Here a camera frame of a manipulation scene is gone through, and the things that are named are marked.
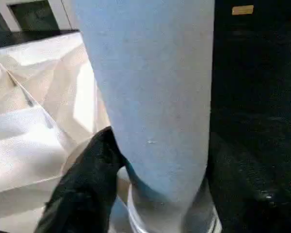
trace black surface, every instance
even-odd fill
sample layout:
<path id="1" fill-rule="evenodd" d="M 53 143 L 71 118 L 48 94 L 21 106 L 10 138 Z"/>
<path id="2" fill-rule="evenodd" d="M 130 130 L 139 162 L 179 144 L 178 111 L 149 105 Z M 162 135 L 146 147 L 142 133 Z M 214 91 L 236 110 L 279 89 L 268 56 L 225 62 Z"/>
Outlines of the black surface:
<path id="1" fill-rule="evenodd" d="M 0 48 L 74 32 L 78 32 L 78 30 L 0 32 Z"/>
<path id="2" fill-rule="evenodd" d="M 291 24 L 217 26 L 212 72 L 208 175 L 223 232 L 291 232 Z"/>

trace gold label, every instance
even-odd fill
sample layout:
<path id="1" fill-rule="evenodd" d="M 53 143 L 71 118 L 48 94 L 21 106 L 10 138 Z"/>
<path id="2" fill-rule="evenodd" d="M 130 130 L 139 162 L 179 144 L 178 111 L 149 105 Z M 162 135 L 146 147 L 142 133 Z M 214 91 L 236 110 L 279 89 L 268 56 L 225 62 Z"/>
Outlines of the gold label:
<path id="1" fill-rule="evenodd" d="M 251 15 L 253 13 L 253 5 L 249 6 L 234 6 L 232 8 L 232 15 Z"/>

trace black glove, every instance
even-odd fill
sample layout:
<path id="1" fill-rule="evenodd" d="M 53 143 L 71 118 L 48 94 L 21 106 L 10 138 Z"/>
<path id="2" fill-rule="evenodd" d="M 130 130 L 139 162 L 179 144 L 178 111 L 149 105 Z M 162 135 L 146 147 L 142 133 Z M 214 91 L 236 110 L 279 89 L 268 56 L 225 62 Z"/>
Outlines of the black glove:
<path id="1" fill-rule="evenodd" d="M 106 233 L 124 163 L 111 127 L 98 132 L 55 188 L 35 233 Z"/>

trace cylindrical column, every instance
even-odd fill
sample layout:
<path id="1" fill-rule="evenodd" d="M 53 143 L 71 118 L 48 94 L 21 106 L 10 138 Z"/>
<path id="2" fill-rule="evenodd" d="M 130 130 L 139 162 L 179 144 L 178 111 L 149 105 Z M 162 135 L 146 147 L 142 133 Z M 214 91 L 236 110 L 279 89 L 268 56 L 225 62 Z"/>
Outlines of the cylindrical column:
<path id="1" fill-rule="evenodd" d="M 183 224 L 207 166 L 214 0 L 75 0 L 131 199 L 148 232 Z"/>

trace gold plaque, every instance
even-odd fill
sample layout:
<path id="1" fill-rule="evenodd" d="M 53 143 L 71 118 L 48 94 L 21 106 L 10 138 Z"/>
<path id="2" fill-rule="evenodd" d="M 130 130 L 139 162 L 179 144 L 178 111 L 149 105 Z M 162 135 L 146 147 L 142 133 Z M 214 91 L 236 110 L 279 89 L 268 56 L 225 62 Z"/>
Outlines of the gold plaque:
<path id="1" fill-rule="evenodd" d="M 232 15 L 251 15 L 253 13 L 253 5 L 248 6 L 234 6 L 232 8 Z"/>

